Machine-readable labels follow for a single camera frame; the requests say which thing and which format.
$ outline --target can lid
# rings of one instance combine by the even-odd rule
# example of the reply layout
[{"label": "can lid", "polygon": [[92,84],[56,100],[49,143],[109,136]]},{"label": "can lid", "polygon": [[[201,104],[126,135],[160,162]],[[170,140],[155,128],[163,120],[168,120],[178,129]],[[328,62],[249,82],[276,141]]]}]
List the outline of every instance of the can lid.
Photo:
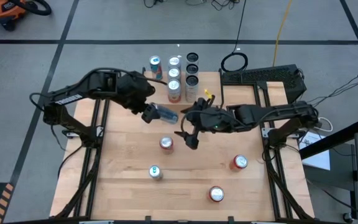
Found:
[{"label": "can lid", "polygon": [[177,68],[171,68],[171,69],[168,71],[168,74],[169,74],[169,76],[171,76],[171,77],[177,77],[177,76],[179,76],[179,69],[177,69]]},{"label": "can lid", "polygon": [[198,54],[196,54],[194,52],[188,53],[186,58],[187,58],[187,61],[189,61],[189,62],[196,62],[196,61],[198,61]]},{"label": "can lid", "polygon": [[158,166],[154,165],[150,167],[149,174],[151,177],[158,177],[160,173],[160,168]]},{"label": "can lid", "polygon": [[169,64],[170,65],[177,65],[179,64],[179,58],[177,56],[173,56],[169,59]]},{"label": "can lid", "polygon": [[189,86],[195,86],[195,85],[197,85],[197,84],[198,84],[198,78],[197,78],[197,76],[195,76],[195,75],[189,75],[189,76],[187,76],[187,78],[186,78],[186,83],[187,83],[187,85],[189,85]]},{"label": "can lid", "polygon": [[193,65],[193,64],[189,64],[186,67],[186,71],[190,74],[196,74],[198,72],[198,66],[197,65]]},{"label": "can lid", "polygon": [[177,90],[179,88],[180,84],[178,80],[171,80],[168,83],[168,87],[170,90]]},{"label": "can lid", "polygon": [[248,165],[248,160],[245,156],[243,155],[237,155],[234,158],[234,163],[236,165],[236,167],[240,168],[240,169],[244,169],[247,167]]},{"label": "can lid", "polygon": [[158,65],[158,63],[160,63],[160,57],[159,56],[151,56],[150,63],[152,65]]},{"label": "can lid", "polygon": [[209,190],[209,196],[211,196],[211,199],[215,202],[220,202],[224,197],[223,189],[218,186],[212,187],[211,190]]},{"label": "can lid", "polygon": [[171,137],[163,137],[160,141],[160,145],[164,148],[169,148],[172,146],[173,140]]}]

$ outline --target yellow cable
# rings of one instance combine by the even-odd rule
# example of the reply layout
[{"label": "yellow cable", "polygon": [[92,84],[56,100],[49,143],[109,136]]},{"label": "yellow cable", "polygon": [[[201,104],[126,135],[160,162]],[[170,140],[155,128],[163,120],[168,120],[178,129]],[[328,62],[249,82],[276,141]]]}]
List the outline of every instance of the yellow cable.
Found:
[{"label": "yellow cable", "polygon": [[276,62],[278,40],[280,39],[280,34],[281,34],[281,30],[283,29],[285,19],[287,18],[288,12],[290,11],[291,3],[292,3],[292,0],[290,0],[290,1],[288,2],[287,9],[285,10],[285,13],[284,13],[283,22],[281,22],[280,30],[278,31],[278,34],[277,34],[276,45],[275,45],[275,48],[274,48],[273,67],[274,67],[274,64],[275,64],[275,62]]}]

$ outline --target wooden table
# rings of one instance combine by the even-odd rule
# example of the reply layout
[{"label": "wooden table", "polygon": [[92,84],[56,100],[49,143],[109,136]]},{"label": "wooden table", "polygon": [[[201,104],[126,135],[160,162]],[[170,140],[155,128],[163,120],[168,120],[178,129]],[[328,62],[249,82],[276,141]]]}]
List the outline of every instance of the wooden table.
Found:
[{"label": "wooden table", "polygon": [[[204,89],[207,88],[216,95],[216,104],[219,105],[219,73],[200,72],[199,80],[198,97],[206,98]],[[169,103],[166,87],[158,83],[152,84],[156,88],[156,94],[148,102],[162,104],[177,112],[189,107],[190,104],[184,97],[177,104]],[[255,104],[251,87],[224,86],[223,89],[225,105]],[[287,103],[282,83],[268,83],[268,92],[272,105]],[[92,100],[79,101],[75,118],[90,125],[93,105]],[[275,124],[279,127],[284,122],[278,121]],[[185,129],[191,130],[189,122],[185,122]],[[195,151],[186,147],[184,140],[173,133],[179,130],[179,123],[171,125],[155,120],[146,124],[140,115],[133,115],[115,103],[110,104],[92,219],[144,220],[146,215],[151,215],[153,220],[225,221],[228,216],[234,216],[237,221],[274,220],[266,166],[261,159],[262,138],[259,128],[245,133],[200,133],[200,143]],[[158,143],[162,136],[173,138],[173,154],[165,155],[161,152]],[[287,144],[297,147],[294,140],[288,140]],[[65,156],[78,145],[79,139],[69,140]],[[300,156],[288,148],[282,149],[281,153],[288,189],[313,217]],[[84,154],[85,150],[80,151],[64,165],[51,215],[57,214],[77,190]],[[237,154],[245,155],[249,164],[241,172],[231,172],[229,161]],[[149,177],[149,167],[154,164],[163,171],[164,178],[160,182]],[[224,189],[224,200],[221,203],[207,200],[207,192],[214,185]],[[284,217],[282,197],[280,191],[277,191]],[[85,213],[87,196],[88,194],[84,194],[81,213]]]}]

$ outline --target yellow object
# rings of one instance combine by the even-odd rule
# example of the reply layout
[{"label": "yellow object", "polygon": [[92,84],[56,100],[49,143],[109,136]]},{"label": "yellow object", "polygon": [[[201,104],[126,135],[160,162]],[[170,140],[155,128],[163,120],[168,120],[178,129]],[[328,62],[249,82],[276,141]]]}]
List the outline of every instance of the yellow object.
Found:
[{"label": "yellow object", "polygon": [[207,89],[205,89],[204,92],[205,92],[205,95],[207,95],[209,99],[212,99],[212,94],[210,94]]},{"label": "yellow object", "polygon": [[280,39],[280,34],[281,34],[281,30],[283,29],[285,19],[287,18],[288,12],[290,11],[291,3],[292,3],[292,0],[290,0],[290,1],[288,2],[287,9],[285,10],[285,13],[284,13],[283,22],[281,22],[280,30],[278,31],[278,34],[277,34],[276,46],[275,46],[275,48],[274,48],[273,67],[274,67],[274,63],[276,62],[278,40]]}]

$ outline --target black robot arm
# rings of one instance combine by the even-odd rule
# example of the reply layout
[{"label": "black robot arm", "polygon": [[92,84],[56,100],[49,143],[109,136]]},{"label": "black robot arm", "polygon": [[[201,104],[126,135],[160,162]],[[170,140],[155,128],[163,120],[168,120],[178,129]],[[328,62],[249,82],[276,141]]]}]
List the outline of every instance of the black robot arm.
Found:
[{"label": "black robot arm", "polygon": [[62,125],[69,132],[79,135],[84,146],[97,147],[99,138],[96,128],[77,121],[68,114],[65,105],[83,98],[112,100],[134,114],[143,113],[142,119],[150,123],[153,119],[159,119],[159,115],[154,106],[145,103],[146,98],[155,93],[155,88],[148,80],[166,84],[146,78],[139,72],[127,72],[116,68],[94,69],[78,83],[42,95],[44,122],[49,125]]},{"label": "black robot arm", "polygon": [[[181,121],[181,131],[175,131],[175,134],[183,137],[191,149],[198,147],[199,132],[243,132],[250,131],[263,122],[290,119],[281,128],[268,133],[269,145],[275,147],[285,143],[287,136],[297,129],[314,127],[318,123],[317,110],[304,101],[266,108],[257,105],[234,105],[227,106],[224,110],[212,107],[213,100],[214,97],[207,101],[198,98],[192,107],[181,111],[185,113]],[[191,134],[183,129],[185,119],[194,126]]]}]

